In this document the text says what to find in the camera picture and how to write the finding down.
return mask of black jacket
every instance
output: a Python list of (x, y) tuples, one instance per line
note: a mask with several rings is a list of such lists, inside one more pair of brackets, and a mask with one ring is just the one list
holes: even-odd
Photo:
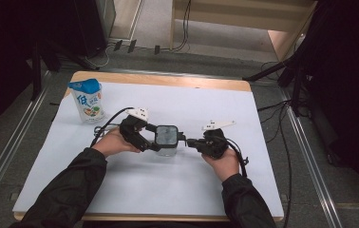
[[(96, 195), (105, 171), (104, 155), (86, 148), (41, 192), (22, 221), (10, 227), (73, 227)], [(225, 212), (234, 227), (275, 227), (268, 206), (249, 179), (235, 174), (222, 185)], [(178, 226), (165, 222), (163, 227)]]

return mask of white paper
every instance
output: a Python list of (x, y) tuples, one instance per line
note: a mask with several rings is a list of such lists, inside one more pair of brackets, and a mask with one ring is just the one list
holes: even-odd
[[(103, 84), (107, 121), (125, 107), (147, 107), (149, 123), (175, 125), (188, 139), (201, 139), (209, 121), (235, 121), (222, 128), (248, 156), (248, 177), (274, 217), (283, 217), (274, 173), (262, 135), (252, 92), (163, 85)], [(121, 114), (113, 123), (119, 124)], [(46, 185), (89, 147), (96, 124), (82, 123), (71, 95), (58, 114), (16, 202), (14, 212), (27, 212)], [(143, 130), (148, 140), (154, 134)], [(154, 151), (123, 152), (109, 157), (104, 182), (88, 213), (225, 216), (221, 182), (195, 148), (179, 142), (174, 157)]]

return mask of wooden table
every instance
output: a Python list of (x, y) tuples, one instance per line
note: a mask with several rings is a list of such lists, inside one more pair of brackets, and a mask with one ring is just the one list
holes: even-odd
[[(173, 0), (170, 48), (175, 20), (183, 20), (188, 1)], [(189, 20), (266, 29), (282, 61), (307, 29), (315, 6), (312, 0), (192, 0)]]

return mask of gray floor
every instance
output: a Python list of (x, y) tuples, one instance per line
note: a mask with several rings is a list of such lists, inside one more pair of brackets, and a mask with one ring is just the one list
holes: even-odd
[(109, 37), (112, 39), (131, 40), (139, 12), (142, 8), (142, 0), (114, 0), (113, 2), (116, 17)]
[[(242, 76), (257, 73), (260, 71), (261, 66), (260, 63), (254, 61), (192, 54), (162, 53), (154, 55), (153, 50), (147, 49), (136, 49), (134, 53), (127, 54), (123, 48), (116, 52), (110, 51), (109, 54), (110, 63), (102, 67), (102, 71), (112, 71), (120, 68), (209, 75), (209, 77), (213, 78), (239, 80)], [(94, 61), (101, 62), (105, 61), (105, 59), (96, 59)], [(50, 103), (59, 103), (61, 101), (66, 91), (66, 83), (70, 80), (73, 72), (77, 70), (80, 69), (75, 64), (64, 61), (64, 68), (60, 72), (51, 73), (51, 86), (48, 88), (47, 96), (0, 182), (0, 227), (7, 227), (14, 222), (11, 212), (14, 200), (10, 199), (10, 195), (18, 193), (24, 185), (29, 169), (47, 136), (52, 118), (57, 112), (57, 106)], [(252, 90), (257, 107), (273, 105), (282, 101), (280, 89), (271, 80), (263, 79), (259, 83), (252, 84)], [(23, 115), (29, 103), (29, 97), (30, 87), (16, 99), (15, 103), (0, 118), (0, 152), (7, 143), (12, 130), (18, 124), (19, 118)], [(264, 120), (271, 114), (272, 111), (268, 110), (259, 113), (259, 117)], [(338, 168), (329, 165), (314, 125), (307, 118), (301, 118), (301, 121), (310, 140), (316, 161), (336, 203), (342, 224), (344, 227), (359, 227), (359, 176), (349, 168)], [(262, 125), (266, 139), (272, 137), (277, 126), (276, 117)], [(283, 127), (291, 153), (293, 168), (293, 197), (288, 227), (329, 227), (288, 117), (284, 119)], [(267, 146), (279, 194), (285, 196), (288, 194), (289, 181), (288, 164), (283, 142), (278, 135)], [(282, 223), (283, 221), (278, 222), (278, 227), (282, 227)]]
[[(172, 1), (145, 0), (132, 39), (137, 47), (169, 48)], [(176, 20), (174, 48), (182, 43), (182, 20)], [(181, 52), (257, 62), (277, 61), (267, 30), (189, 21)]]

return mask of wire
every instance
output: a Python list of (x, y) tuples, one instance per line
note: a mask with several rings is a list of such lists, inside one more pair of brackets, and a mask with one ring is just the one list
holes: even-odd
[[(265, 65), (267, 65), (267, 64), (277, 64), (278, 62), (266, 62), (266, 63), (264, 63), (264, 64), (262, 64), (261, 66), (260, 66), (260, 72), (262, 72), (263, 71), (263, 67), (265, 66)], [(270, 79), (270, 80), (277, 80), (277, 79), (275, 79), (275, 78), (271, 78), (271, 77), (269, 77), (269, 75), (266, 75), (265, 76), (267, 79)]]
[(87, 56), (85, 57), (85, 59), (86, 59), (90, 64), (92, 64), (92, 65), (95, 66), (95, 67), (105, 67), (105, 66), (109, 63), (109, 56), (108, 56), (107, 50), (110, 49), (111, 47), (114, 47), (114, 46), (108, 46), (108, 47), (104, 50), (104, 53), (105, 53), (107, 59), (106, 59), (105, 64), (103, 64), (103, 65), (96, 65), (96, 64), (90, 62), (90, 61), (87, 59)]
[[(282, 114), (282, 112), (283, 112), (283, 109), (284, 109), (284, 107), (286, 107), (286, 105), (287, 105), (287, 104), (284, 104), (284, 105), (281, 107), (279, 117), (281, 116), (281, 114)], [(283, 117), (281, 117), (281, 121), (283, 121), (283, 119), (284, 119), (285, 117), (286, 117), (286, 114), (284, 114)], [(269, 139), (268, 141), (266, 141), (266, 143), (270, 143), (271, 141), (273, 141), (273, 140), (276, 138), (276, 136), (277, 136), (279, 130), (280, 130), (280, 124), (277, 126), (277, 129), (276, 129), (276, 131), (275, 131), (275, 133), (274, 133), (274, 136), (273, 136), (271, 139)]]
[(287, 211), (286, 211), (286, 216), (285, 216), (285, 220), (284, 220), (284, 223), (283, 223), (283, 228), (286, 228), (288, 223), (289, 223), (289, 217), (290, 217), (290, 211), (291, 211), (291, 208), (292, 208), (292, 160), (290, 159), (290, 151), (289, 151), (289, 147), (287, 146), (287, 143), (286, 143), (286, 138), (284, 136), (284, 132), (283, 132), (283, 126), (282, 126), (282, 121), (283, 121), (283, 118), (280, 119), (280, 116), (281, 116), (281, 113), (283, 112), (283, 109), (280, 110), (280, 114), (279, 114), (279, 125), (280, 125), (280, 134), (281, 134), (281, 138), (283, 140), (283, 143), (284, 143), (284, 148), (286, 149), (286, 155), (287, 155), (287, 162), (288, 162), (288, 165), (289, 165), (289, 197), (288, 197), (288, 202), (287, 202)]
[[(311, 18), (321, 7), (322, 7), (322, 5), (319, 5), (319, 6), (310, 14), (310, 18)], [(302, 29), (299, 31), (300, 34), (302, 33), (304, 27), (307, 25), (307, 23), (308, 23), (309, 21), (310, 21), (310, 20), (307, 20), (307, 21), (304, 23), (303, 27), (301, 27)], [(295, 43), (294, 43), (294, 48), (293, 48), (293, 53), (295, 53), (295, 51), (296, 51), (296, 44), (297, 44), (297, 43), (295, 42)], [(284, 62), (282, 61), (282, 62), (267, 62), (267, 63), (264, 63), (264, 64), (260, 67), (260, 71), (263, 71), (263, 66), (265, 66), (265, 65), (267, 65), (267, 64), (269, 64), (269, 63), (282, 63), (285, 68), (293, 69), (293, 68), (290, 68), (290, 67), (284, 65)], [(270, 78), (268, 75), (265, 76), (265, 77), (268, 78), (268, 79), (270, 79), (270, 80), (276, 80), (276, 79), (274, 79), (274, 78)]]
[[(188, 51), (191, 49), (191, 47), (187, 44), (188, 49), (185, 52), (177, 52), (177, 51), (171, 51), (169, 50), (170, 48), (162, 48), (161, 52), (170, 52), (170, 53), (174, 53), (174, 54), (187, 54)], [(145, 50), (150, 50), (150, 51), (155, 51), (154, 48), (151, 47), (135, 47), (135, 49), (145, 49)]]
[[(292, 160), (290, 158), (290, 151), (289, 151), (289, 147), (286, 142), (286, 138), (285, 138), (284, 131), (283, 131), (283, 124), (282, 124), (283, 119), (287, 115), (287, 109), (290, 108), (290, 106), (291, 106), (291, 100), (288, 100), (288, 101), (280, 102), (278, 104), (261, 107), (258, 109), (258, 111), (263, 111), (263, 110), (267, 110), (270, 108), (278, 107), (278, 109), (275, 110), (274, 113), (276, 113), (280, 109), (280, 113), (278, 115), (278, 127), (276, 129), (276, 132), (270, 140), (266, 141), (266, 143), (270, 143), (277, 136), (278, 132), (280, 132), (280, 135), (281, 135), (281, 138), (282, 138), (285, 150), (286, 150), (286, 156), (287, 156), (287, 162), (288, 162), (288, 168), (289, 168), (289, 193), (288, 193), (287, 211), (286, 211), (286, 215), (285, 215), (285, 222), (283, 223), (283, 228), (286, 228), (289, 223), (290, 212), (291, 212), (291, 208), (292, 208), (292, 195), (293, 195)], [(272, 116), (270, 118), (266, 119), (264, 122), (266, 122), (267, 120), (270, 120), (274, 116), (274, 113), (272, 114)]]
[(182, 43), (178, 47), (170, 48), (162, 48), (161, 50), (169, 50), (169, 52), (177, 52), (183, 49), (185, 44), (188, 42), (188, 23), (189, 23), (189, 14), (191, 12), (191, 0), (188, 1), (188, 5), (186, 6), (185, 13), (183, 15), (182, 20), (182, 29), (183, 29), (183, 39)]
[[(100, 137), (103, 137), (105, 135), (105, 131), (108, 131), (108, 127), (109, 126), (119, 126), (119, 124), (116, 124), (116, 123), (110, 123), (105, 129), (104, 129), (104, 132), (102, 132), (102, 134), (100, 135)], [(99, 133), (99, 131), (102, 129), (101, 126), (96, 126), (94, 127), (94, 136), (97, 136), (97, 134)]]
[(212, 138), (212, 139), (217, 139), (217, 140), (227, 142), (227, 144), (230, 145), (230, 147), (236, 152), (236, 158), (238, 159), (239, 166), (241, 166), (242, 177), (247, 178), (247, 171), (245, 170), (245, 165), (248, 163), (248, 157), (246, 160), (244, 160), (244, 158), (242, 158), (241, 149), (236, 144), (236, 142), (234, 142), (230, 139), (221, 138), (219, 136), (209, 136), (209, 137), (205, 137), (205, 138), (206, 139)]
[(91, 142), (90, 147), (93, 146), (93, 145), (97, 142), (97, 140), (99, 140), (100, 136), (103, 134), (104, 130), (111, 124), (111, 122), (112, 122), (115, 118), (117, 118), (118, 115), (120, 115), (121, 113), (125, 112), (125, 110), (127, 110), (127, 109), (133, 109), (133, 107), (126, 107), (126, 108), (120, 110), (119, 112), (117, 112), (113, 117), (111, 117), (111, 119), (109, 119), (109, 120), (106, 122), (106, 124), (100, 128), (100, 130), (99, 130), (99, 132), (97, 133), (96, 137), (94, 138), (93, 142)]
[(234, 151), (236, 151), (236, 157), (238, 158), (238, 162), (239, 162), (239, 166), (241, 166), (241, 173), (242, 173), (242, 177), (247, 177), (247, 170), (245, 169), (245, 165), (247, 164), (247, 160), (244, 160), (244, 158), (242, 158), (242, 153), (241, 153), (241, 149), (239, 149), (239, 146), (236, 144), (236, 142), (230, 140), (230, 139), (226, 139), (227, 143), (230, 145), (230, 147), (232, 147), (232, 149)]

